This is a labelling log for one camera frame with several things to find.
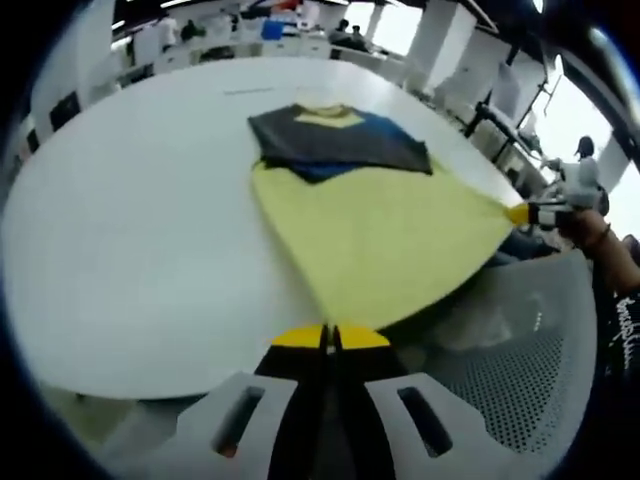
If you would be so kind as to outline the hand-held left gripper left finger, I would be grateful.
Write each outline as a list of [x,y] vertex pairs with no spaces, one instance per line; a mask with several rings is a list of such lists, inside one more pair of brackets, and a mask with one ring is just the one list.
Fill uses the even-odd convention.
[[177,479],[307,479],[321,424],[328,328],[277,336],[251,373],[237,373],[178,419]]

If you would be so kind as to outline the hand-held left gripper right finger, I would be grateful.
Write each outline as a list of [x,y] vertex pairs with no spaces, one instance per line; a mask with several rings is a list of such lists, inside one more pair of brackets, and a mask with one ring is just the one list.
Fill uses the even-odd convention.
[[340,420],[359,479],[492,479],[495,443],[479,414],[366,327],[333,329]]

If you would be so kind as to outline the person's right hand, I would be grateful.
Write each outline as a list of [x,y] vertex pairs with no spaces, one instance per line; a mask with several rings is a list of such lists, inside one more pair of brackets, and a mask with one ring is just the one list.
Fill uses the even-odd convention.
[[572,212],[559,227],[561,235],[581,249],[599,244],[610,229],[610,224],[595,210]]

